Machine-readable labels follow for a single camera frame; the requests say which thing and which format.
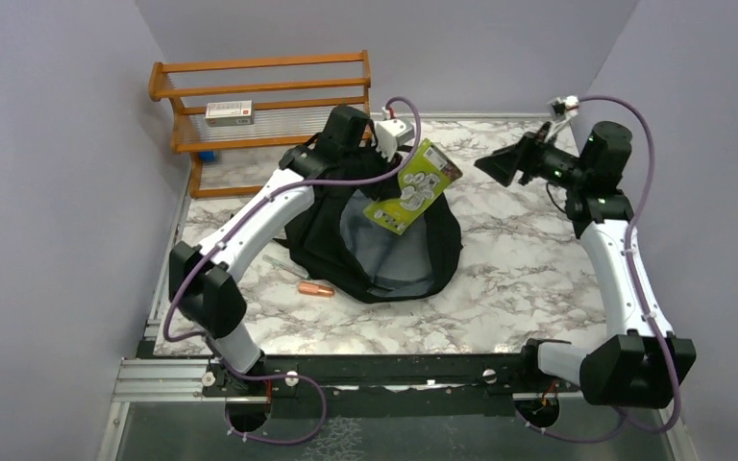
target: green box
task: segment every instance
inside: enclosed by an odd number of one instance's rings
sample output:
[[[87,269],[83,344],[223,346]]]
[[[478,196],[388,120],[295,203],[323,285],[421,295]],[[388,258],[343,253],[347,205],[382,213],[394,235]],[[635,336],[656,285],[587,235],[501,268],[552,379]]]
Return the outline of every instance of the green box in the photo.
[[[397,180],[401,197],[373,202],[363,210],[371,221],[402,235],[462,172],[429,139],[424,139]]]

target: small box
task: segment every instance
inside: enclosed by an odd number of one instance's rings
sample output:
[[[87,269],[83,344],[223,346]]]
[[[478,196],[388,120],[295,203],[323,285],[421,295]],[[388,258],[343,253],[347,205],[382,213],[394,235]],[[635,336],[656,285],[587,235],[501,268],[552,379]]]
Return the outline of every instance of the small box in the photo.
[[[205,123],[209,127],[253,125],[253,101],[210,103],[205,109]]]
[[[446,187],[462,177],[462,171],[448,156],[423,139],[414,158],[397,174],[400,197],[372,202],[363,210],[370,221],[398,235],[411,226]]]

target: black bag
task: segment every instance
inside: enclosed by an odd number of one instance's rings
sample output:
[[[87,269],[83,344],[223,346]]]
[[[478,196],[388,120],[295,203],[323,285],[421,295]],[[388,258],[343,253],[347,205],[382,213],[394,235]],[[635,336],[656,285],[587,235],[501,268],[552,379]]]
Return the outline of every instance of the black bag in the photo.
[[[371,178],[389,168],[369,148],[344,158],[334,175]],[[459,223],[440,194],[403,235],[378,226],[363,210],[372,200],[369,197],[389,198],[389,187],[397,189],[399,196],[397,178],[368,187],[316,189],[312,206],[287,224],[287,238],[279,243],[311,278],[325,279],[362,303],[439,293],[459,262]]]

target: white marble countertop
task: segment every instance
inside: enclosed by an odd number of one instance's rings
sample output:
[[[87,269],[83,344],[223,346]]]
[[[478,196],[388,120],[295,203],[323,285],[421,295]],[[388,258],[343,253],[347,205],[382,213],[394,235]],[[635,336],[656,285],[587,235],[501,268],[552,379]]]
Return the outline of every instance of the white marble countertop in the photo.
[[[268,245],[239,287],[245,317],[267,353],[517,352],[528,338],[573,341],[591,349],[606,336],[601,296],[591,263],[573,227],[554,208],[544,182],[504,188],[473,166],[476,158],[516,142],[539,121],[427,121],[464,177],[445,194],[462,229],[459,268],[438,295],[418,301],[362,304],[343,293],[317,298],[297,292],[299,279],[263,260],[293,264]],[[569,129],[557,146],[575,152]],[[226,153],[203,172],[203,187],[263,183],[285,148]],[[563,192],[556,192],[563,200]],[[183,228],[189,244],[218,229],[248,198],[192,201]],[[160,304],[160,316],[167,300]],[[179,312],[172,329],[194,326]],[[206,354],[198,340],[166,343],[155,354]]]

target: gray wall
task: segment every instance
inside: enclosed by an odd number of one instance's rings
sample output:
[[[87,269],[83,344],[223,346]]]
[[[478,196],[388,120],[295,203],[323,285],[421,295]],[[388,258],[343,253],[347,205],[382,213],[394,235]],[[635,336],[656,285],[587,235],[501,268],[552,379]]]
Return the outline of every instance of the gray wall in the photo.
[[[622,96],[650,119],[658,151],[644,258],[676,331],[694,339],[689,424],[703,460],[738,459],[738,1],[641,0],[589,92]],[[582,107],[591,123],[631,116]],[[638,197],[645,143],[625,180]]]
[[[590,85],[636,0],[136,2],[172,62],[366,48],[373,108],[402,94],[431,111],[543,112]]]
[[[131,0],[0,1],[0,459],[97,452],[184,184],[160,59]]]

